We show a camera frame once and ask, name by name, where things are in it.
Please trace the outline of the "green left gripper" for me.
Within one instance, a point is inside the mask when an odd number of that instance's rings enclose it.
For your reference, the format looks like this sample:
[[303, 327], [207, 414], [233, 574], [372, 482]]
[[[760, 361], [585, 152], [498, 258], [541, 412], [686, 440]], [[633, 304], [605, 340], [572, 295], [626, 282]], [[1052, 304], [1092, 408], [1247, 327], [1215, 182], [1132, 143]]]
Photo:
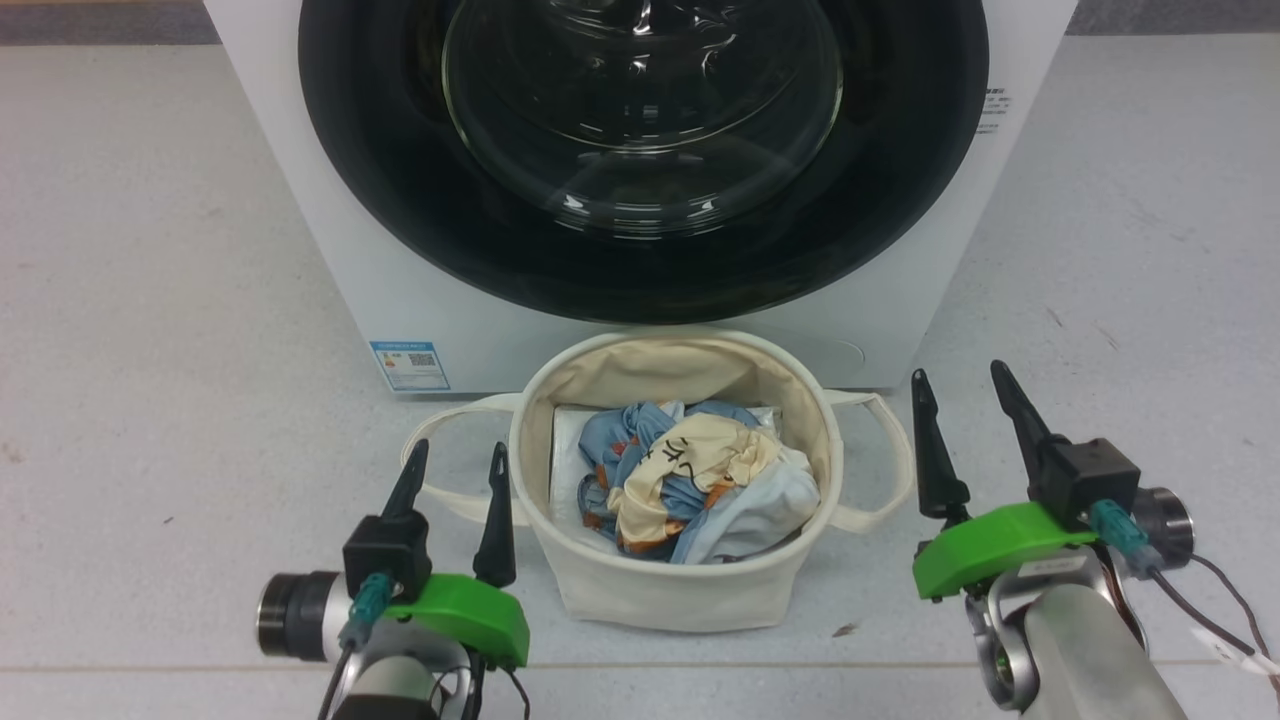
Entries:
[[[429, 454], [428, 438], [410, 446], [380, 519], [398, 521], [415, 514]], [[476, 651], [495, 667], [525, 667], [531, 639], [529, 620], [524, 606], [503, 591], [516, 582], [517, 568], [509, 455], [502, 442], [495, 443], [493, 450], [488, 484], [490, 502], [483, 538], [474, 555], [476, 579], [451, 573], [434, 574], [415, 601], [390, 605], [384, 618], [408, 619]]]

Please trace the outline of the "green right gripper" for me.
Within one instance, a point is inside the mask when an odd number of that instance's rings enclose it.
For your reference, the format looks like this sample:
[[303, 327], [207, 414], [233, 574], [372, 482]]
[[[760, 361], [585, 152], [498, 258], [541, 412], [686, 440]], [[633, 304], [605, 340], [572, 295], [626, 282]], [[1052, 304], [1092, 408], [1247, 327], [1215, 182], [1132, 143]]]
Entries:
[[[1039, 480], [1042, 448], [1053, 433], [1005, 361], [993, 360], [989, 372], [1000, 407], [1012, 423], [1028, 479]], [[1098, 539], [1092, 530], [1064, 528], [1037, 502], [1005, 505], [970, 519], [970, 491], [954, 469], [923, 368], [911, 374], [910, 387], [918, 509], [922, 516], [951, 527], [924, 543], [913, 560], [919, 598], [952, 597], [1024, 562]]]

